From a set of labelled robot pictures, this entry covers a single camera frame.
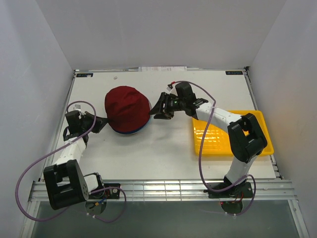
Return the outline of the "dark red hat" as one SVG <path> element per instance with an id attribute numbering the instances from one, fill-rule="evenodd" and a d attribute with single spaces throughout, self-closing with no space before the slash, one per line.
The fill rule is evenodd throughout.
<path id="1" fill-rule="evenodd" d="M 105 96 L 108 124 L 118 131 L 136 130 L 149 120 L 151 106 L 141 92 L 130 86 L 118 86 Z"/>

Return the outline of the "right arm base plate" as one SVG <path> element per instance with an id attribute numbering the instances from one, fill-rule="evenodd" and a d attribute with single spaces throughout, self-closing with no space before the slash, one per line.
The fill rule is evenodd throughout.
<path id="1" fill-rule="evenodd" d="M 251 183 L 246 180 L 228 188 L 231 185 L 229 181 L 204 182 L 204 193 L 207 193 L 209 198 L 252 198 L 254 195 Z"/>

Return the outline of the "blue hat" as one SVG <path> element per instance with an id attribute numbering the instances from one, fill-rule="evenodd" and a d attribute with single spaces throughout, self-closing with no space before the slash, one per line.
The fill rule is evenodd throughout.
<path id="1" fill-rule="evenodd" d="M 123 135 L 125 135 L 125 133 L 127 133 L 127 132 L 131 132 L 131 131 L 135 131 L 135 130 L 131 130 L 131 131 L 118 131 L 118 130 L 115 130 L 115 129 L 113 129 L 116 133 L 119 133 L 119 134 L 123 134 Z"/>

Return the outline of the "white bucket hat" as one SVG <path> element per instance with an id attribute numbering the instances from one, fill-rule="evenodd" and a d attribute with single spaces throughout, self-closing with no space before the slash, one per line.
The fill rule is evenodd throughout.
<path id="1" fill-rule="evenodd" d="M 149 117 L 149 120 L 145 123 L 144 126 L 140 127 L 139 129 L 137 129 L 135 131 L 127 132 L 127 133 L 125 133 L 125 135 L 134 135 L 134 134 L 140 133 L 142 130 L 144 130 L 147 127 L 147 125 L 150 123 L 151 119 L 152 119 L 152 116 Z"/>

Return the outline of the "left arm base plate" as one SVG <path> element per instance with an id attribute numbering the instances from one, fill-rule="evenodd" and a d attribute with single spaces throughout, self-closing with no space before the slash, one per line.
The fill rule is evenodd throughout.
<path id="1" fill-rule="evenodd" d="M 104 183 L 92 191 L 89 199 L 118 199 L 120 197 L 119 187 L 119 183 Z"/>

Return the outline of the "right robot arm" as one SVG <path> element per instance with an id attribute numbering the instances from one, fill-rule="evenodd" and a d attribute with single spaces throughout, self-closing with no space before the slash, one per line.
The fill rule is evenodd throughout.
<path id="1" fill-rule="evenodd" d="M 205 182 L 204 186 L 208 193 L 235 197 L 249 177 L 252 163 L 267 147 L 267 139 L 255 115 L 239 115 L 220 109 L 216 107 L 215 100 L 209 102 L 197 98 L 191 86 L 192 83 L 188 81 L 170 83 L 169 88 L 176 92 L 162 92 L 149 114 L 155 119 L 172 119 L 175 112 L 184 111 L 187 116 L 226 132 L 233 153 L 230 169 L 219 185 L 212 186 Z"/>

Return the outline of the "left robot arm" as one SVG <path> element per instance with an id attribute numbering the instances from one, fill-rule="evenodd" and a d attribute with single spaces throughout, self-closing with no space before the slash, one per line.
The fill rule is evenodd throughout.
<path id="1" fill-rule="evenodd" d="M 49 202 L 54 210 L 85 202 L 91 194 L 100 198 L 105 186 L 98 173 L 83 175 L 79 161 L 88 145 L 88 130 L 99 133 L 108 123 L 107 118 L 74 110 L 65 114 L 68 126 L 63 132 L 65 148 L 51 166 L 44 169 L 44 180 Z"/>

